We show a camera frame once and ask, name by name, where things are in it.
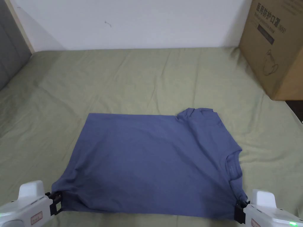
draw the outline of t-shirt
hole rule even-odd
[[[240,146],[212,109],[177,116],[90,113],[52,185],[64,211],[233,219]]]

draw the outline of green indicator light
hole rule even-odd
[[[289,225],[290,226],[298,226],[297,223],[295,223],[295,222],[290,222]]]

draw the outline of bed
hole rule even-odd
[[[51,190],[89,113],[175,115],[206,107],[218,112],[243,149],[248,196],[254,188],[273,192],[279,208],[303,217],[303,125],[285,102],[269,99],[238,48],[45,51],[31,57],[23,50],[18,56],[18,73],[1,74],[2,85],[8,84],[0,91],[0,204],[16,199],[29,181],[42,180]],[[63,212],[46,226],[236,225]]]

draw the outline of chinese characters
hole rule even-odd
[[[278,17],[275,17],[269,9],[265,8],[261,3],[258,3],[257,9],[256,9],[263,17],[265,17],[267,20],[270,20],[270,22],[277,28],[280,23],[280,19]]]

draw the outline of red label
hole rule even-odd
[[[257,222],[255,222],[254,219],[251,219],[251,226],[252,227],[260,227],[259,224]]]
[[[35,224],[37,221],[41,220],[43,218],[42,211],[38,214],[31,217],[31,225]]]

